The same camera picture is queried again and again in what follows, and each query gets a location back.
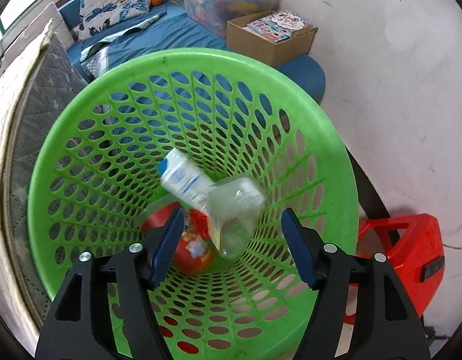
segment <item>metal bolt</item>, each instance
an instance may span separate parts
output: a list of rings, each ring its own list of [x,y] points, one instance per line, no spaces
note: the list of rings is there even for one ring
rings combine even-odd
[[[376,253],[375,260],[379,263],[384,263],[386,261],[386,256],[383,253]]]
[[[139,242],[129,245],[129,251],[131,253],[137,253],[141,250],[143,250],[143,245],[141,245]]]
[[[336,247],[336,245],[326,244],[324,246],[324,250],[327,251],[328,253],[334,253],[338,250],[338,248]]]
[[[79,259],[82,262],[88,261],[91,258],[91,254],[88,251],[85,251],[79,255]]]

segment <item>blue cap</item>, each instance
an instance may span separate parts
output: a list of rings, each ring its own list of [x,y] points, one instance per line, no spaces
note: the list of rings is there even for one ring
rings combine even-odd
[[[168,159],[164,158],[160,163],[157,164],[157,171],[160,176],[162,176],[166,169],[168,169]]]

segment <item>butterfly pillow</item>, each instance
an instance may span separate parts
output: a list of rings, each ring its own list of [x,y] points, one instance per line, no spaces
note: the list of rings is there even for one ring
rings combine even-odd
[[[151,0],[80,0],[79,40],[142,15],[149,10]]]

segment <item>orange ball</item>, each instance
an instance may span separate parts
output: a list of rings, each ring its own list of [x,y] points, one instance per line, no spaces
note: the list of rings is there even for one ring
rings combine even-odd
[[[153,7],[157,7],[158,5],[161,5],[162,3],[164,3],[164,0],[151,0],[151,5]]]

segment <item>green plastic basket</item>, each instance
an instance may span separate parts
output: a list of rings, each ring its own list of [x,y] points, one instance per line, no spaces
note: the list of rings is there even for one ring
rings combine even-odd
[[[166,195],[157,163],[173,147],[215,180],[247,174],[266,210],[241,257],[150,292],[175,359],[275,359],[299,344],[315,294],[300,281],[280,229],[292,207],[327,242],[354,252],[358,206],[341,138],[295,83],[231,52],[183,48],[120,65],[87,86],[56,121],[29,195],[29,237],[54,298],[83,251],[97,257],[142,239],[133,218]],[[131,355],[119,295],[113,329]]]

